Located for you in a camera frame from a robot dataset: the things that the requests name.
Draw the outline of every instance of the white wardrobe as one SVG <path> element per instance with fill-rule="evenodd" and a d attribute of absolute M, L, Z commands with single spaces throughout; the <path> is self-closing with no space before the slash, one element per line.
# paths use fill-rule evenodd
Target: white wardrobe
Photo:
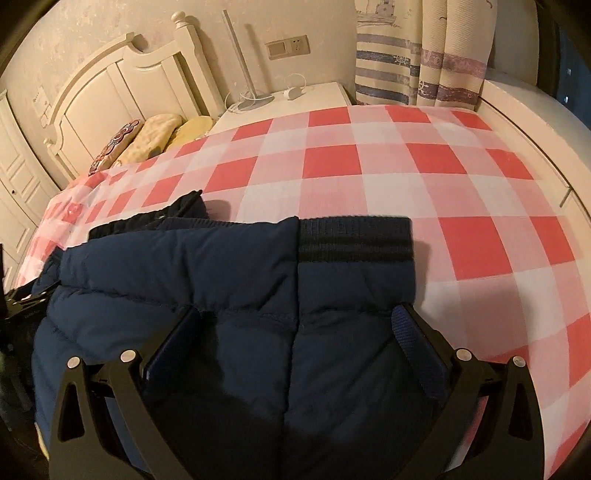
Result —
<path fill-rule="evenodd" d="M 35 228 L 59 188 L 25 140 L 0 93 L 0 243 L 3 245 L 4 291 L 16 278 Z"/>

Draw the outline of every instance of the wall outlet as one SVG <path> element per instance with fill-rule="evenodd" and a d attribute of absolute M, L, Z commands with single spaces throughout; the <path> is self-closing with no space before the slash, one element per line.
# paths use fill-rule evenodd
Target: wall outlet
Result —
<path fill-rule="evenodd" d="M 37 89 L 37 94 L 33 98 L 33 108 L 35 109 L 35 113 L 37 114 L 37 118 L 41 118 L 47 112 L 47 109 L 50 107 L 49 100 L 47 99 L 47 94 L 42 86 Z"/>
<path fill-rule="evenodd" d="M 270 60 L 295 57 L 296 55 L 308 55 L 310 53 L 310 43 L 308 42 L 307 35 L 275 40 L 265 45 L 267 45 Z"/>

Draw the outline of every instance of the wallpaper wall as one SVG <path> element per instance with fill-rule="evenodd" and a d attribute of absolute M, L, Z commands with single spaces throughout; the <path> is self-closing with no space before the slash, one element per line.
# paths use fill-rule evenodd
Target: wallpaper wall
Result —
<path fill-rule="evenodd" d="M 29 32 L 0 79 L 18 123 L 49 174 L 67 184 L 43 145 L 55 132 L 42 128 L 32 99 L 43 86 L 50 103 L 74 69 L 97 48 L 130 31 L 142 51 L 173 39 L 171 15 L 183 10 L 194 17 L 197 32 L 222 96 L 235 98 L 244 89 L 239 64 L 222 22 L 227 8 L 255 87 L 263 92 L 285 89 L 290 73 L 309 84 L 338 81 L 354 91 L 354 2 L 343 0 L 60 0 Z M 308 35 L 311 54 L 268 60 L 265 42 Z M 292 77 L 291 82 L 301 81 Z"/>

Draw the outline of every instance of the metal screw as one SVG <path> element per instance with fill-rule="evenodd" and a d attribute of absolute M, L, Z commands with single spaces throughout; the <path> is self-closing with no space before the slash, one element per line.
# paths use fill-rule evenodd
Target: metal screw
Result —
<path fill-rule="evenodd" d="M 522 368 L 522 367 L 525 366 L 525 359 L 522 356 L 514 356 L 513 357 L 513 363 L 516 366 Z"/>
<path fill-rule="evenodd" d="M 472 354 L 465 348 L 460 348 L 456 352 L 456 356 L 463 362 L 469 362 L 470 360 L 472 360 Z"/>
<path fill-rule="evenodd" d="M 72 358 L 70 358 L 68 360 L 68 368 L 69 369 L 76 368 L 78 365 L 80 365 L 80 357 L 79 356 L 73 356 Z"/>
<path fill-rule="evenodd" d="M 135 352 L 133 350 L 126 350 L 121 354 L 120 358 L 123 363 L 128 364 L 135 359 Z"/>

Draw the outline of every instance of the yellow pillow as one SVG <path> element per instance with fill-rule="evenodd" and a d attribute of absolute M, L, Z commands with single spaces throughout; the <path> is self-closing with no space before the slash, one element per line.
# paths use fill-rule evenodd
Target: yellow pillow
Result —
<path fill-rule="evenodd" d="M 182 123 L 183 118 L 175 113 L 163 113 L 148 118 L 135 140 L 119 156 L 117 163 L 140 163 L 161 154 L 173 130 Z"/>
<path fill-rule="evenodd" d="M 215 120 L 210 116 L 196 116 L 188 120 L 187 123 L 173 132 L 164 151 L 169 148 L 182 147 L 184 144 L 205 136 L 213 128 L 214 124 Z"/>

